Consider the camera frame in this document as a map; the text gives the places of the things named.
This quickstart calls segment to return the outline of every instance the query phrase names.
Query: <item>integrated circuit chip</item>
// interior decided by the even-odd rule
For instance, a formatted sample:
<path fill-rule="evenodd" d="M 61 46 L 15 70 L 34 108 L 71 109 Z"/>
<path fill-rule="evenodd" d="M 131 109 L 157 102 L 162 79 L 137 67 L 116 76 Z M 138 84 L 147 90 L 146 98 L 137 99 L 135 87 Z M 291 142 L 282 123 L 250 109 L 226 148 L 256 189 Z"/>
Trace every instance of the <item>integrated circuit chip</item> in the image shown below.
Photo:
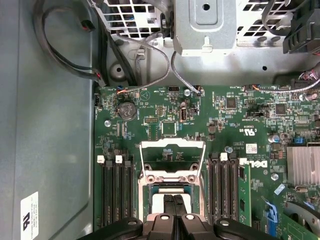
<path fill-rule="evenodd" d="M 216 132 L 216 125 L 211 124 L 208 128 L 209 133 L 215 133 Z"/>
<path fill-rule="evenodd" d="M 239 177 L 245 179 L 245 168 L 242 166 L 239 167 Z"/>
<path fill-rule="evenodd" d="M 235 97 L 227 97 L 226 99 L 226 108 L 235 109 L 237 108 L 237 101 Z"/>
<path fill-rule="evenodd" d="M 241 209 L 242 211 L 245 211 L 245 205 L 246 205 L 245 201 L 243 201 L 242 199 L 240 199 L 240 209 Z"/>
<path fill-rule="evenodd" d="M 285 115 L 287 111 L 287 106 L 284 103 L 279 103 L 275 105 L 275 114 Z"/>
<path fill-rule="evenodd" d="M 176 123 L 174 121 L 162 122 L 162 135 L 175 136 L 177 134 Z"/>

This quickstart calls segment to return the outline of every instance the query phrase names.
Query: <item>sticker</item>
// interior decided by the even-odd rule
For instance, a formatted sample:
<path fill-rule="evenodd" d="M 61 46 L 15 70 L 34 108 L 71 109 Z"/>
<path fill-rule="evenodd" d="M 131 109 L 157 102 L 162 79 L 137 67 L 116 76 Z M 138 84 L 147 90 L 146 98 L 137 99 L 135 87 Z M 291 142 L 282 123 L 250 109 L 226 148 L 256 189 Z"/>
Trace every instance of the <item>sticker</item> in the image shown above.
<path fill-rule="evenodd" d="M 246 144 L 245 145 L 245 153 L 246 154 L 257 154 L 258 147 L 256 143 Z"/>
<path fill-rule="evenodd" d="M 39 234 L 38 192 L 20 202 L 21 240 L 33 240 Z"/>
<path fill-rule="evenodd" d="M 285 189 L 285 185 L 283 185 L 282 183 L 276 188 L 276 190 L 274 190 L 274 193 L 276 194 L 276 195 L 279 195 L 282 191 L 283 191 L 283 189 Z"/>

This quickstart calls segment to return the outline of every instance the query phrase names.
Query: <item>aluminum heatsink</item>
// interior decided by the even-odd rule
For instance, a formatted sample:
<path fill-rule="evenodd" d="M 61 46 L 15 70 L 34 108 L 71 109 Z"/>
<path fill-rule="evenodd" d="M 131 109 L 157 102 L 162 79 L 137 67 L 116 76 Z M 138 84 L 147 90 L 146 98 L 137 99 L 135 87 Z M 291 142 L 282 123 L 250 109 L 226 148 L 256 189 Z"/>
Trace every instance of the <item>aluminum heatsink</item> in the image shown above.
<path fill-rule="evenodd" d="M 320 146 L 289 146 L 286 155 L 288 183 L 320 185 Z"/>

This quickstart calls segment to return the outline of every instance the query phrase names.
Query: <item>green circuit board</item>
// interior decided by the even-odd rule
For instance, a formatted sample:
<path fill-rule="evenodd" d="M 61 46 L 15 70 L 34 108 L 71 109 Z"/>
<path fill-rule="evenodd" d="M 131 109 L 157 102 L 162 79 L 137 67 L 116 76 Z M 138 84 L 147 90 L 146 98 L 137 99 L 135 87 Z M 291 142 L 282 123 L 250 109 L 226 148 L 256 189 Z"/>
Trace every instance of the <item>green circuit board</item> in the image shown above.
<path fill-rule="evenodd" d="M 301 232 L 299 228 L 293 227 L 292 234 L 288 229 L 297 223 L 282 216 L 285 202 L 307 202 L 318 211 L 320 192 L 316 185 L 297 190 L 288 181 L 287 147 L 319 142 L 319 100 L 305 97 L 318 94 L 318 89 L 279 94 L 246 86 L 196 87 L 198 94 L 177 86 L 153 86 L 120 94 L 116 87 L 98 89 L 94 116 L 94 229 L 122 217 L 139 217 L 139 143 L 182 138 L 204 141 L 206 145 L 201 175 L 207 219 L 219 217 L 216 211 L 224 216 L 224 206 L 217 203 L 224 190 L 215 187 L 215 181 L 220 181 L 216 173 L 220 165 L 216 164 L 222 164 L 221 154 L 229 151 L 229 161 L 233 159 L 236 165 L 230 166 L 233 170 L 228 177 L 223 177 L 228 182 L 219 182 L 222 188 L 232 185 L 230 193 L 237 193 L 235 198 L 230 197 L 228 216 L 278 238 L 285 235 L 283 239 L 299 239 L 295 237 Z M 122 156 L 122 164 L 115 164 L 115 156 Z M 145 164 L 167 172 L 188 170 L 192 163 L 199 163 L 200 156 L 201 149 L 174 144 L 143 152 Z M 148 200 L 158 187 L 143 188 L 144 219 L 151 211 Z M 200 213 L 201 189 L 192 185 L 182 188 L 196 196 L 191 198 L 192 211 Z M 270 208 L 266 201 L 276 206 L 276 224 L 266 218 Z"/>

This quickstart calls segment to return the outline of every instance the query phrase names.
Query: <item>ventilation grille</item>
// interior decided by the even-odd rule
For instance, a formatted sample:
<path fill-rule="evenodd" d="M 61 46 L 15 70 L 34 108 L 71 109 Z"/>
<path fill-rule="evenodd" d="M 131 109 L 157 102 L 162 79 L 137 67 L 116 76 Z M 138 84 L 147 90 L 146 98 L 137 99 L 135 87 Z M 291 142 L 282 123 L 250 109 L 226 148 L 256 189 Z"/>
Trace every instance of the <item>ventilation grille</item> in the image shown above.
<path fill-rule="evenodd" d="M 121 35 L 141 39 L 160 31 L 161 12 L 142 0 L 104 0 L 102 4 L 88 1 L 111 34 L 119 31 Z M 281 39 L 270 34 L 262 24 L 261 15 L 267 3 L 268 0 L 237 0 L 238 43 L 263 42 L 267 39 L 275 43 Z M 284 0 L 277 1 L 269 16 L 268 26 L 275 29 L 276 24 L 286 14 L 294 12 L 298 5 L 297 1 L 291 1 L 289 6 L 285 6 Z"/>

